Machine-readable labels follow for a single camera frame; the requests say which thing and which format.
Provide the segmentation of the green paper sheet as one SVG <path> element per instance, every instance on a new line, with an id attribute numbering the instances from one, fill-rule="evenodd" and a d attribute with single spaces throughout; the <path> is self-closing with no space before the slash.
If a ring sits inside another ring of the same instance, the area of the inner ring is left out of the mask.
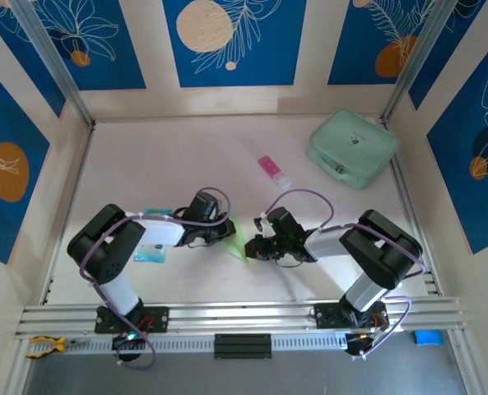
<path id="1" fill-rule="evenodd" d="M 231 212 L 230 220 L 235 225 L 235 233 L 227 239 L 222 240 L 221 247 L 243 263 L 249 263 L 249 259 L 244 253 L 244 245 L 248 241 L 248 231 L 244 227 L 241 216 L 236 211 Z"/>

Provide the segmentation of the pink and clear small bottle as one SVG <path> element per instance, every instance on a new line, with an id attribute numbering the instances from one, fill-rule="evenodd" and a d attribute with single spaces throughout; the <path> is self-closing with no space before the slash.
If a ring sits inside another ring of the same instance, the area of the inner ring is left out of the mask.
<path id="1" fill-rule="evenodd" d="M 286 191 L 290 188 L 290 179 L 284 175 L 280 167 L 270 156 L 261 156 L 258 159 L 258 164 L 281 190 Z"/>

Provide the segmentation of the blue wet wipes packet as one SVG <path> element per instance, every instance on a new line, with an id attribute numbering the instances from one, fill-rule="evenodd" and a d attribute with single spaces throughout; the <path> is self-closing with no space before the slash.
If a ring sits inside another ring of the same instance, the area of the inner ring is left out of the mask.
<path id="1" fill-rule="evenodd" d="M 163 216 L 171 214 L 172 210 L 148 207 L 144 213 L 150 216 Z M 165 246 L 163 244 L 140 244 L 134 253 L 133 259 L 135 262 L 164 263 L 165 257 Z"/>

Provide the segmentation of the mint green zip pouch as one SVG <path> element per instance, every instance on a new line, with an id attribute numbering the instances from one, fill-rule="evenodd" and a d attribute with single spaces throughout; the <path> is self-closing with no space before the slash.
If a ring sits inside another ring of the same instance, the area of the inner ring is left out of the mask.
<path id="1" fill-rule="evenodd" d="M 306 155 L 334 179 L 357 190 L 371 185 L 400 140 L 349 109 L 332 113 L 310 136 Z"/>

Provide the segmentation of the small blue block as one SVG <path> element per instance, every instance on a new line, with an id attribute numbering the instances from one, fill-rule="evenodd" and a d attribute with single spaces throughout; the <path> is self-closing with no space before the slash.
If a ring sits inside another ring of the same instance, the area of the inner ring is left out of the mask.
<path id="1" fill-rule="evenodd" d="M 444 337 L 440 330 L 416 330 L 412 332 L 413 341 L 418 346 L 442 346 Z"/>

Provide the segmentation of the aluminium front rail frame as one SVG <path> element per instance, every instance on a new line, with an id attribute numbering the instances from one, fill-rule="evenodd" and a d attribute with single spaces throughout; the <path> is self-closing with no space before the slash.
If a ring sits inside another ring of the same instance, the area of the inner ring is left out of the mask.
<path id="1" fill-rule="evenodd" d="M 389 327 L 397 330 L 461 330 L 468 327 L 463 303 L 455 297 L 387 297 Z M 289 302 L 234 302 L 205 304 L 167 304 L 170 309 L 165 335 L 200 336 L 218 333 L 313 333 L 318 329 L 314 317 L 317 300 Z M 92 304 L 50 304 L 26 306 L 15 335 L 30 338 L 96 337 L 97 317 Z M 335 329 L 344 333 L 368 333 L 376 330 Z"/>

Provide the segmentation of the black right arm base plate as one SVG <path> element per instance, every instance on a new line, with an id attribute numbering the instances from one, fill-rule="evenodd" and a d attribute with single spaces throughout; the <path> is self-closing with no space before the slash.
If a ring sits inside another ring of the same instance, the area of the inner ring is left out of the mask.
<path id="1" fill-rule="evenodd" d="M 318 329 L 367 329 L 389 328 L 385 303 L 375 302 L 366 311 L 360 312 L 339 303 L 322 303 L 314 306 Z"/>

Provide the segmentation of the black centre rail bracket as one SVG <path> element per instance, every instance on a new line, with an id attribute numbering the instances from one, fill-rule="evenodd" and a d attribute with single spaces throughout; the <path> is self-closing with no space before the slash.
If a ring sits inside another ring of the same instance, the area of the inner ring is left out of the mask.
<path id="1" fill-rule="evenodd" d="M 216 334 L 214 339 L 216 360 L 271 359 L 270 334 Z"/>

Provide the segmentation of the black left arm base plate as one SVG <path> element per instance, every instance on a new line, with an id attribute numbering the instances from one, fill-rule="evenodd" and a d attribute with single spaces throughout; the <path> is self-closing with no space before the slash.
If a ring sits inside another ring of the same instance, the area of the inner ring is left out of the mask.
<path id="1" fill-rule="evenodd" d="M 170 309 L 164 307 L 136 307 L 125 318 L 142 332 L 165 333 L 169 323 Z M 120 334 L 130 327 L 108 307 L 100 306 L 96 310 L 94 332 L 98 334 Z"/>

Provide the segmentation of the aluminium side rail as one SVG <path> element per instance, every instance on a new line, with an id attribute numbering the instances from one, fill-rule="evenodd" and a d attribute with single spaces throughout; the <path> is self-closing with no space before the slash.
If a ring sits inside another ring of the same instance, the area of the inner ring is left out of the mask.
<path id="1" fill-rule="evenodd" d="M 81 153 L 77 157 L 77 161 L 76 161 L 77 167 L 74 170 L 70 170 L 70 173 L 67 176 L 65 189 L 64 189 L 64 191 L 67 192 L 67 195 L 66 197 L 63 197 L 61 199 L 58 206 L 58 208 L 60 209 L 60 214 L 62 216 L 60 217 L 57 238 L 53 245 L 53 250 L 50 255 L 49 265 L 47 267 L 44 282 L 40 291 L 40 296 L 38 298 L 39 306 L 46 304 L 49 300 L 49 293 L 50 293 L 51 285 L 53 284 L 53 273 L 56 267 L 56 263 L 58 261 L 59 254 L 61 253 L 65 234 L 67 233 L 67 228 L 72 213 L 72 208 L 77 196 L 79 183 L 81 181 L 81 177 L 86 166 L 86 160 L 95 133 L 95 126 L 96 123 L 93 123 L 91 125 L 89 132 L 87 133 L 85 144 L 81 149 Z"/>
<path id="2" fill-rule="evenodd" d="M 402 166 L 400 150 L 397 150 L 396 154 L 391 159 L 390 168 L 393 174 L 395 186 L 397 188 L 397 194 L 402 205 L 404 217 L 409 228 L 407 232 L 412 235 L 423 248 L 421 261 L 425 265 L 425 271 L 421 276 L 416 276 L 416 279 L 421 278 L 428 296 L 442 296 L 443 291 L 439 288 L 437 271 L 433 267 L 430 247 L 425 237 L 425 232 L 423 231 L 418 220 L 411 191 L 407 184 L 407 177 Z"/>

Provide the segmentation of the yellow handled pliers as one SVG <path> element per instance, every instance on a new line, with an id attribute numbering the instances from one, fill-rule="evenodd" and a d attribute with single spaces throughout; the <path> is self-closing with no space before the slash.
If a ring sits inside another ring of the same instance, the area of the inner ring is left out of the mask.
<path id="1" fill-rule="evenodd" d="M 80 346 L 87 343 L 87 339 L 81 338 L 68 338 L 68 337 L 49 337 L 49 336 L 37 336 L 30 339 L 30 343 L 48 344 L 49 347 L 41 352 L 29 352 L 26 353 L 28 359 L 40 359 L 42 357 L 51 355 L 55 352 L 65 352 L 72 349 L 75 346 Z"/>

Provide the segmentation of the aluminium frame post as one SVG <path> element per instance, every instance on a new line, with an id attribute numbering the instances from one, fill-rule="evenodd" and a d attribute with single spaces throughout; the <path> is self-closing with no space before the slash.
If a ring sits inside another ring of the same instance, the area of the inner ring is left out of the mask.
<path id="1" fill-rule="evenodd" d="M 86 107 L 77 84 L 57 51 L 49 33 L 28 0 L 8 0 L 10 8 L 21 28 L 32 43 L 35 52 L 47 67 L 63 96 L 72 105 L 81 121 L 92 130 L 95 120 Z"/>
<path id="2" fill-rule="evenodd" d="M 458 0 L 436 0 L 434 2 L 432 13 L 426 19 L 424 28 L 411 51 L 410 57 L 405 62 L 402 72 L 394 84 L 392 94 L 389 96 L 379 117 L 381 124 L 385 128 L 388 128 L 403 97 L 409 91 L 419 71 L 422 69 L 425 60 L 428 58 L 457 3 Z"/>

